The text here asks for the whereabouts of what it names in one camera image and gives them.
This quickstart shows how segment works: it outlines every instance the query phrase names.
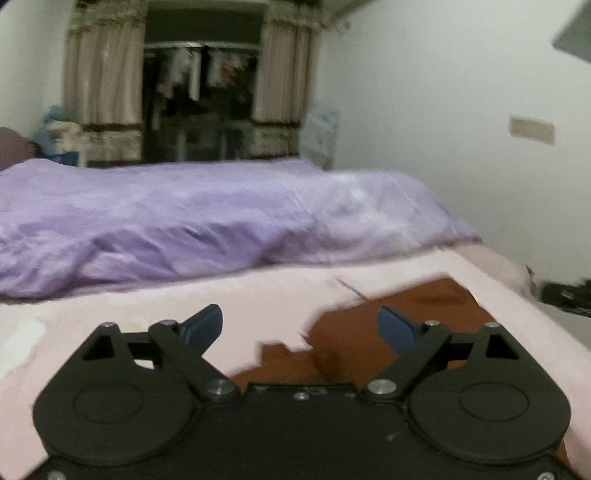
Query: light switch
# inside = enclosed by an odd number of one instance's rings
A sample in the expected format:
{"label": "light switch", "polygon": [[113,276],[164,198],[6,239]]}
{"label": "light switch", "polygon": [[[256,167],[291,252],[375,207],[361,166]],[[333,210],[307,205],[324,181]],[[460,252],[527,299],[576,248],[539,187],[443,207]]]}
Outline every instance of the light switch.
{"label": "light switch", "polygon": [[512,116],[509,131],[514,137],[528,138],[548,145],[556,144],[556,127],[543,120]]}

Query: beige curtain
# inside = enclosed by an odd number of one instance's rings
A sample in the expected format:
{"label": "beige curtain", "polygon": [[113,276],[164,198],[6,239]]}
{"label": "beige curtain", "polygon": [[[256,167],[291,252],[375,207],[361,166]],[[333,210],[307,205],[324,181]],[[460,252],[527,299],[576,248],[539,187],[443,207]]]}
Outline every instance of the beige curtain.
{"label": "beige curtain", "polygon": [[306,113],[320,30],[320,10],[272,0],[262,32],[251,142],[255,157],[297,153],[299,123]]}
{"label": "beige curtain", "polygon": [[64,104],[85,134],[80,163],[141,159],[148,0],[81,2],[66,45]]}

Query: bolt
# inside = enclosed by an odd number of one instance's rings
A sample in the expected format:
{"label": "bolt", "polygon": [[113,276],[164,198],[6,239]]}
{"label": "bolt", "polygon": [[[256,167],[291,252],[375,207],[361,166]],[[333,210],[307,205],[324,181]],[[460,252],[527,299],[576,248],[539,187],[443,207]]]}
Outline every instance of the bolt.
{"label": "bolt", "polygon": [[67,480],[67,478],[63,472],[60,472],[59,470],[54,470],[47,474],[47,480]]}
{"label": "bolt", "polygon": [[298,401],[308,400],[310,396],[306,392],[298,392],[294,395],[294,398]]}
{"label": "bolt", "polygon": [[211,382],[207,383],[205,390],[211,395],[221,397],[234,392],[234,390],[236,390],[236,385],[227,378],[220,378],[218,380],[211,380]]}
{"label": "bolt", "polygon": [[374,395],[391,395],[396,392],[396,383],[385,378],[372,380],[368,383],[368,390]]}

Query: purple duvet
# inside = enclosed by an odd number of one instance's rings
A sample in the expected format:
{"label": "purple duvet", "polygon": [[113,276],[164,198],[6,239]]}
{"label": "purple duvet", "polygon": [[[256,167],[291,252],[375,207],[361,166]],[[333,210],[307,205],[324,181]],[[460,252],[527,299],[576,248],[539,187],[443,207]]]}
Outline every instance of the purple duvet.
{"label": "purple duvet", "polygon": [[304,160],[0,173],[0,296],[179,280],[264,264],[338,264],[460,239],[419,181]]}

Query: circular plate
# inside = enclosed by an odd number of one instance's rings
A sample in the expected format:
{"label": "circular plate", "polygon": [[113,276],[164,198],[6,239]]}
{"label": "circular plate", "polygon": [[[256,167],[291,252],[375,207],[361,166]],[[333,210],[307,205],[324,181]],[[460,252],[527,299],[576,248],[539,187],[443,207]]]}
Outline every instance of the circular plate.
{"label": "circular plate", "polygon": [[570,418],[564,394],[523,388],[501,370],[428,377],[409,397],[413,419],[437,447],[468,461],[511,463],[556,447]]}
{"label": "circular plate", "polygon": [[162,372],[138,368],[125,381],[50,383],[33,409],[49,453],[86,465],[137,462],[163,450],[189,423],[195,401]]}

